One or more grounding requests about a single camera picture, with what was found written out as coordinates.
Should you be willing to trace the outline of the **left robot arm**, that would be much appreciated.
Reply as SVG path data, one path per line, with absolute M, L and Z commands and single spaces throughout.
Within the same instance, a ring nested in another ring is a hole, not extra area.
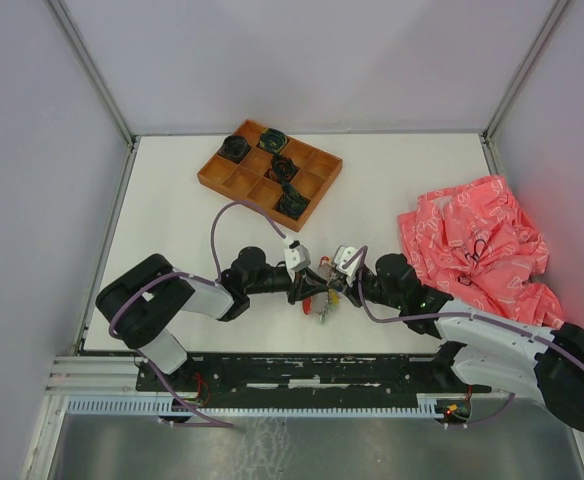
M 270 265 L 258 247 L 242 249 L 218 281 L 176 270 L 161 254 L 152 254 L 106 286 L 96 308 L 109 323 L 109 334 L 158 368 L 159 379 L 181 390 L 193 378 L 193 366 L 168 325 L 177 313 L 202 314 L 222 322 L 250 307 L 250 297 L 284 293 L 289 304 L 328 291 L 327 281 L 310 268 L 308 251 L 298 242 L 284 250 L 284 260 Z

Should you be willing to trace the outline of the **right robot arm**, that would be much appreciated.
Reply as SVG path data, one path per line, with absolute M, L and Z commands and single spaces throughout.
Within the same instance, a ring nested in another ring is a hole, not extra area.
M 369 269 L 366 253 L 365 247 L 339 247 L 331 287 L 357 307 L 396 309 L 387 324 L 441 340 L 444 358 L 430 368 L 435 386 L 453 391 L 464 383 L 527 397 L 584 433 L 582 327 L 535 326 L 491 314 L 423 284 L 402 254 L 386 254 Z

